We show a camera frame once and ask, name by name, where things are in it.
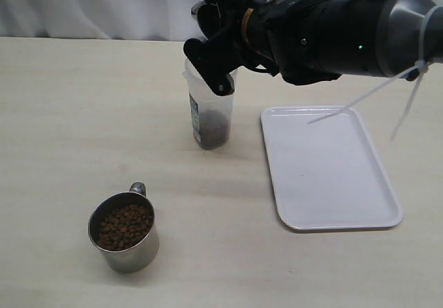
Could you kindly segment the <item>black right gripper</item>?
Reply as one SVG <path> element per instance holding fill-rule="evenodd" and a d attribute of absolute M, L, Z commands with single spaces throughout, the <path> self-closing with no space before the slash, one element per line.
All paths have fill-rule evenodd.
<path fill-rule="evenodd" d="M 217 5 L 221 28 L 206 41 L 187 39 L 183 52 L 210 90 L 217 96 L 234 94 L 235 87 L 230 74 L 241 66 L 257 73 L 275 76 L 276 64 L 256 53 L 246 40 L 247 23 L 253 9 L 272 0 L 204 1 Z"/>

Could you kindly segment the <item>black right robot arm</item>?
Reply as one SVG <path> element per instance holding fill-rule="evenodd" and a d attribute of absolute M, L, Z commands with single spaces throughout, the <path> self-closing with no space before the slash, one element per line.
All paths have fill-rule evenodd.
<path fill-rule="evenodd" d="M 432 0 L 202 0 L 204 39 L 183 51 L 213 93 L 239 67 L 303 86 L 368 75 L 412 81 L 442 61 L 442 8 Z"/>

